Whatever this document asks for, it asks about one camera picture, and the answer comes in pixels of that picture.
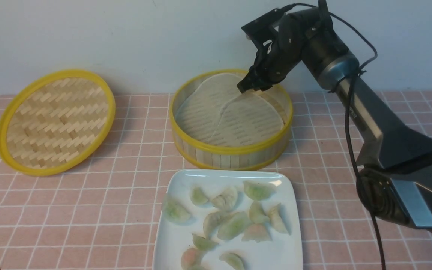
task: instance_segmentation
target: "white wall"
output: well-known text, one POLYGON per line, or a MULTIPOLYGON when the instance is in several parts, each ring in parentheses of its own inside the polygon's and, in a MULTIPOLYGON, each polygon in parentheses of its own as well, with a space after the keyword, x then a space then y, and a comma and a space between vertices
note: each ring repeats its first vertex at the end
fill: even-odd
MULTIPOLYGON (((290 0, 0 0, 0 93, 65 68, 98 72, 113 91, 173 92, 214 69, 247 69, 256 49, 240 27, 290 0)), ((316 0, 307 3, 317 4, 316 0)), ((432 89, 431 0, 328 0, 379 51, 374 89, 432 89)), ((363 62, 349 29, 336 32, 363 62)), ((284 85, 319 90, 301 64, 284 85)))

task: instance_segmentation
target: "tiled countertop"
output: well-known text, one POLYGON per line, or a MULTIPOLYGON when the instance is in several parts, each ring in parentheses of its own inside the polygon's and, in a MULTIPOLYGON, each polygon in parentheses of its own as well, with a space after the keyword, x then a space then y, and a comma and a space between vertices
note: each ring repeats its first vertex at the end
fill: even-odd
MULTIPOLYGON (((334 94, 293 94, 293 140, 266 171, 293 182, 306 270, 377 270, 372 224, 355 192, 343 106, 334 94)), ((432 137, 432 91, 381 97, 432 137)), ((0 96, 0 116, 10 102, 0 96)), ((194 168, 178 154, 170 95, 116 97, 105 143, 57 176, 15 173, 0 160, 0 266, 6 269, 151 269, 161 199, 171 176, 194 168)), ((353 127, 355 149, 362 140, 353 127)), ((389 270, 432 270, 432 235, 379 221, 389 270)))

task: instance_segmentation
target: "black cable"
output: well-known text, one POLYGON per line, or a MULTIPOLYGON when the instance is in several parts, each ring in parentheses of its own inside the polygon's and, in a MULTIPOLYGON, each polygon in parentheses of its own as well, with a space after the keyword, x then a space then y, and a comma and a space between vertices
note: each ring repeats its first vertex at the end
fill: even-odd
MULTIPOLYGON (((311 7, 315 8, 316 6, 310 5, 310 4, 304 4, 304 3, 297 3, 295 6, 304 6, 304 7, 311 7)), ((344 119, 344 131, 346 133, 346 142, 348 144, 348 151, 349 151, 349 159, 351 159, 351 164, 353 166, 354 174, 356 176, 356 185, 361 185, 362 180, 360 176, 360 172, 358 171, 358 166, 356 164, 356 159, 354 157, 353 152, 353 143, 351 142, 351 134, 350 134, 350 108, 351 104, 353 103, 353 97, 354 97, 354 84, 356 82, 356 79, 360 77, 363 73, 366 71, 363 70, 367 64, 371 63, 373 60, 375 60, 378 57, 378 52, 376 48, 357 30, 355 27, 353 27, 349 22, 346 22, 345 20, 341 19, 339 16, 336 16, 332 13, 329 13, 332 17, 336 18, 338 21, 345 24, 347 27, 349 27, 351 30, 353 30, 365 43, 372 49, 374 56, 369 58, 367 61, 365 61, 362 65, 358 67, 358 69, 351 75, 351 82, 349 84, 349 90, 348 90, 348 102, 346 104, 346 112, 345 112, 345 119, 344 119)), ((381 257, 381 267, 382 270, 386 270, 386 260, 384 259, 384 250, 383 250, 383 242, 381 240, 381 234, 379 232, 378 223, 376 221, 376 215, 375 215, 375 209, 372 207, 372 204, 369 202, 369 199, 367 196, 359 191, 360 189, 357 188, 358 196, 360 197, 363 204, 365 204, 365 207, 367 209, 371 209, 370 215, 372 220, 372 225, 374 226, 374 232, 376 234, 376 240, 378 242, 379 247, 379 256, 381 257)))

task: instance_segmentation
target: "dumpling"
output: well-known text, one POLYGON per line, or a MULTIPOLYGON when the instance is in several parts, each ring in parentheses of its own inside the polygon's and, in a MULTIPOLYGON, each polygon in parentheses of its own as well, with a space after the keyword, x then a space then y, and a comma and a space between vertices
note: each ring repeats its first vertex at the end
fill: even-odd
POLYGON ((256 241, 257 243, 262 241, 271 241, 268 229, 263 224, 252 224, 245 231, 242 241, 256 241))
POLYGON ((251 207, 249 207, 249 219, 256 224, 269 222, 269 217, 264 213, 259 201, 252 202, 251 207))
POLYGON ((219 194, 216 198, 212 199, 211 203, 214 207, 229 212, 236 205, 237 201, 238 190, 235 187, 230 186, 229 188, 226 188, 226 190, 219 194))
POLYGON ((218 245, 218 243, 215 241, 206 239, 196 234, 192 234, 192 242, 196 248, 202 251, 212 250, 218 245))
POLYGON ((224 253, 219 257, 219 259, 231 265, 235 270, 245 270, 243 260, 235 253, 224 253))
POLYGON ((274 187, 269 184, 254 183, 251 181, 244 181, 243 184, 244 193, 254 201, 266 200, 275 192, 274 187))
POLYGON ((194 265, 187 270, 206 270, 206 268, 202 267, 201 265, 194 265))
POLYGON ((199 265, 201 263, 201 259, 203 258, 204 253, 195 248, 188 248, 181 257, 181 267, 183 270, 188 270, 195 265, 199 265))
POLYGON ((279 215, 280 207, 281 203, 269 209, 268 211, 268 217, 271 222, 271 226, 279 233, 290 234, 288 232, 288 229, 286 229, 286 225, 284 224, 283 219, 281 219, 281 216, 279 215))
POLYGON ((167 220, 175 224, 183 224, 191 218, 191 214, 169 194, 164 197, 162 212, 167 220))
POLYGON ((223 211, 218 211, 211 213, 206 216, 204 222, 202 223, 202 231, 206 238, 210 238, 214 230, 223 223, 223 221, 228 217, 228 213, 223 211))
POLYGON ((194 187, 191 190, 190 195, 191 202, 196 206, 201 206, 206 204, 209 200, 208 197, 203 193, 202 189, 200 187, 194 187))
POLYGON ((217 237, 221 240, 231 240, 244 232, 251 224, 252 222, 245 212, 235 213, 221 224, 217 237))

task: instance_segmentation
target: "square plate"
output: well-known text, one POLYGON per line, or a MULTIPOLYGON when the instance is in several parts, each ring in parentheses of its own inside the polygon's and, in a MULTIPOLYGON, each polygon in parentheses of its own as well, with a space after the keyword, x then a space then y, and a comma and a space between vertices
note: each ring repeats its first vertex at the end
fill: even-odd
POLYGON ((219 256, 225 252, 240 255, 245 261, 246 270, 303 269, 302 240, 298 207, 290 180, 279 173, 264 171, 213 171, 209 169, 186 169, 175 173, 169 183, 167 193, 178 200, 193 216, 188 225, 180 226, 166 220, 161 214, 154 247, 153 270, 181 270, 181 256, 191 246, 192 233, 203 236, 203 221, 216 212, 210 203, 197 207, 190 200, 192 187, 199 186, 212 199, 229 186, 238 191, 238 203, 233 212, 247 212, 252 203, 243 192, 243 181, 271 183, 276 193, 261 201, 264 211, 281 203, 280 214, 290 235, 276 232, 267 225, 272 241, 241 241, 242 234, 230 241, 221 241, 213 234, 212 240, 219 243, 202 259, 201 265, 208 270, 232 270, 219 256))

